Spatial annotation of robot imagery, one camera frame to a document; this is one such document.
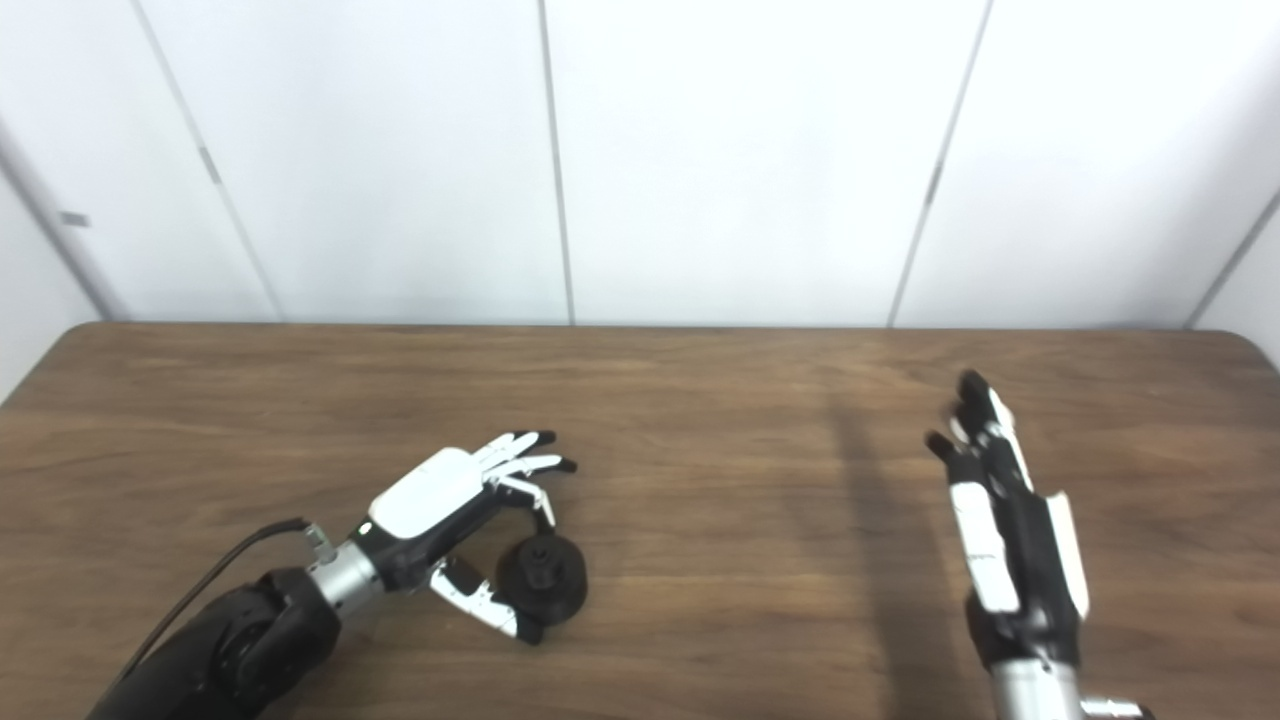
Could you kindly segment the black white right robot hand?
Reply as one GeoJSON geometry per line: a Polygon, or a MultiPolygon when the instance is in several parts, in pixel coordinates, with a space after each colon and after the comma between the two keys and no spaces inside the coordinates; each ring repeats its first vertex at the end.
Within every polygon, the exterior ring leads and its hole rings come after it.
{"type": "Polygon", "coordinates": [[[1011,661],[1079,667],[1091,598],[1064,492],[1030,479],[1012,410],[978,372],[957,379],[950,433],[925,445],[943,464],[972,588],[969,634],[987,670],[1011,661]]]}

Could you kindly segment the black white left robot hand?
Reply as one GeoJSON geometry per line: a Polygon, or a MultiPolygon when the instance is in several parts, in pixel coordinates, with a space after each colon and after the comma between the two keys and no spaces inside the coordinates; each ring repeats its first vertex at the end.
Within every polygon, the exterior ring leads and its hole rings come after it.
{"type": "Polygon", "coordinates": [[[536,448],[552,430],[507,432],[481,448],[443,448],[383,491],[349,542],[383,591],[430,591],[470,618],[539,644],[548,626],[577,615],[589,592],[585,555],[561,536],[543,473],[571,474],[575,461],[536,448]],[[506,509],[530,514],[534,533],[499,559],[495,579],[454,550],[506,509]]]}

